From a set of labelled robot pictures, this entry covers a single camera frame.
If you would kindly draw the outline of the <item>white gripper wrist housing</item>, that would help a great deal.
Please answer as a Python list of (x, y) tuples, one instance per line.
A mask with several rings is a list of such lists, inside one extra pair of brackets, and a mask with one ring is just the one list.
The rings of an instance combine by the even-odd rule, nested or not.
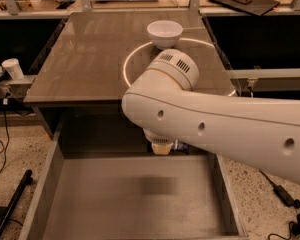
[(165, 136), (157, 135), (157, 134), (155, 134), (152, 131), (147, 130), (147, 129), (144, 129), (144, 134), (145, 134), (146, 139), (149, 142), (154, 143), (154, 144), (166, 145), (166, 144), (171, 144), (172, 143), (171, 139), (168, 139)]

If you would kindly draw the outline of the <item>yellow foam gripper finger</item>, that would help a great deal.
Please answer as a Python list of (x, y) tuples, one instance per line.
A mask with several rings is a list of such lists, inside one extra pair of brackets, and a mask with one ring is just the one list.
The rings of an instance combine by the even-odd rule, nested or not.
[(152, 147), (153, 153), (155, 155), (168, 155), (171, 151), (172, 144), (171, 143), (168, 143), (168, 144), (152, 143), (151, 147)]

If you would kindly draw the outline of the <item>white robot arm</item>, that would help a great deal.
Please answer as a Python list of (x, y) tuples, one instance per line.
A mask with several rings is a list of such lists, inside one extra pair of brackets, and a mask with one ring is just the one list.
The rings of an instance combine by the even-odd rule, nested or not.
[(122, 98), (149, 141), (178, 140), (300, 184), (300, 100), (196, 93), (199, 70), (162, 51)]

